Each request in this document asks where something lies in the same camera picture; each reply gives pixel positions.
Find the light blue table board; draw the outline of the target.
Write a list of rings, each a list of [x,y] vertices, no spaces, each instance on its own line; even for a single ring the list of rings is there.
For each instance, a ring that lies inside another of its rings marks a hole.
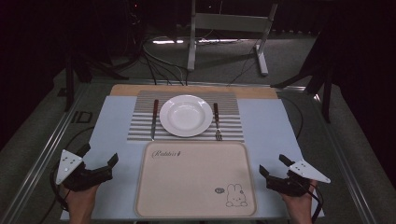
[[[119,162],[113,169],[113,178],[99,187],[92,213],[93,220],[118,222],[140,218],[134,211],[134,203],[146,144],[127,140],[135,102],[134,96],[108,96],[98,113],[89,140],[91,150],[84,161],[90,169],[94,169],[117,154]],[[239,99],[237,103],[253,182],[257,189],[258,210],[251,218],[285,218],[288,215],[286,205],[278,193],[265,187],[259,166],[263,165],[272,175],[285,176],[287,168],[278,160],[278,156],[284,154],[293,161],[304,157],[286,109],[281,101],[271,99]]]

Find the wooden table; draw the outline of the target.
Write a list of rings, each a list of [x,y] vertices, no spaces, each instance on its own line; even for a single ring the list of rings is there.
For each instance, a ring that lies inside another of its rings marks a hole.
[[[137,96],[141,91],[170,92],[233,92],[237,99],[277,99],[273,88],[267,87],[222,87],[222,86],[171,86],[171,85],[129,85],[117,84],[111,89],[112,96]]]

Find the grey striped placemat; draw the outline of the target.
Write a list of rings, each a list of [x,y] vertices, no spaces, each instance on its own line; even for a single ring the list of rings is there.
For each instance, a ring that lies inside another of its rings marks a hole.
[[[162,105],[169,99],[178,95],[194,95],[209,103],[213,111],[213,119],[209,128],[193,137],[178,137],[164,129],[160,122],[160,110]],[[134,112],[130,123],[127,140],[151,141],[150,130],[154,100],[159,100],[155,139],[160,141],[214,141],[216,139],[216,123],[214,117],[214,103],[219,106],[219,128],[224,141],[244,140],[243,128],[239,114],[239,108],[235,95],[232,92],[170,92],[170,91],[141,91],[137,95]]]

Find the beige placemat with rabbit print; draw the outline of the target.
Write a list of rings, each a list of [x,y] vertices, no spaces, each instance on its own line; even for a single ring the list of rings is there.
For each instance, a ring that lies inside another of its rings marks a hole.
[[[244,144],[187,141],[147,145],[135,202],[140,217],[251,217],[256,209]]]

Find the person's right hand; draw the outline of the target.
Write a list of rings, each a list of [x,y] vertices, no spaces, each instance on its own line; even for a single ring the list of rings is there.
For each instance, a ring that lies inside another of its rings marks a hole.
[[[312,197],[308,193],[301,197],[291,197],[283,193],[280,196],[287,206],[290,218],[311,216]]]

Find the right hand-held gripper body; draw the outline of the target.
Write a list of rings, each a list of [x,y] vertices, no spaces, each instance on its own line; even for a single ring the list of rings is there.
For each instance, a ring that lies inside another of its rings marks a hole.
[[[289,170],[287,171],[286,178],[280,178],[269,174],[269,176],[265,178],[266,187],[291,197],[301,197],[309,191],[312,180],[327,184],[331,183],[329,177],[307,161],[295,161],[294,164],[288,168]]]

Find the person's left hand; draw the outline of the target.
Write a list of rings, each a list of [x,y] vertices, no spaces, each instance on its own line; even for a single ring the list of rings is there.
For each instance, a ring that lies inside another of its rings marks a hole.
[[[68,204],[68,210],[71,218],[91,218],[98,189],[98,185],[83,191],[73,191],[71,189],[64,188],[64,193],[66,194],[65,201]]]

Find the black tripod stand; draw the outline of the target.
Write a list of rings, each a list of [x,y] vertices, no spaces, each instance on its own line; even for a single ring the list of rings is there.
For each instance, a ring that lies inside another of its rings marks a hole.
[[[92,80],[92,74],[89,65],[104,72],[107,76],[117,80],[128,80],[128,77],[121,76],[110,68],[102,65],[93,57],[75,50],[68,50],[65,54],[65,97],[66,105],[64,111],[71,109],[75,101],[75,80],[78,76],[80,82],[89,83]]]
[[[336,12],[333,12],[312,47],[297,75],[283,82],[272,84],[272,88],[284,89],[289,85],[305,78],[311,77],[304,89],[306,94],[317,94],[321,88],[323,90],[321,114],[330,123],[330,99],[332,92],[332,66],[337,49],[337,41],[334,40],[333,30],[336,28]]]

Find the white plate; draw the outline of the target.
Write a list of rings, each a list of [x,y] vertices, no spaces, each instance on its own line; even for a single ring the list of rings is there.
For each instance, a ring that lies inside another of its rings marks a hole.
[[[212,123],[209,103],[194,95],[178,95],[166,101],[160,110],[160,122],[166,131],[178,137],[193,137],[205,132]]]

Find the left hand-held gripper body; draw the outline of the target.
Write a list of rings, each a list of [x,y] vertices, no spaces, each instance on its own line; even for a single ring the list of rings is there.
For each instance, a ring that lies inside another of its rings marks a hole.
[[[112,169],[106,165],[88,170],[83,158],[64,149],[61,154],[55,184],[63,184],[73,191],[82,191],[112,179]]]

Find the grey metal stand frame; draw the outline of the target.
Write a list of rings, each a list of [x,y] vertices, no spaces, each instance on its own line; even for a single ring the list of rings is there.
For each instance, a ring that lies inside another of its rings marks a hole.
[[[270,34],[278,5],[279,1],[273,0],[269,14],[267,16],[259,17],[199,13],[196,11],[196,0],[191,0],[191,34],[187,69],[192,72],[195,68],[197,43],[195,37],[197,29],[251,32],[262,33],[261,42],[256,44],[253,49],[255,50],[255,56],[259,64],[261,74],[263,76],[267,76],[269,72],[263,49],[268,35]]]

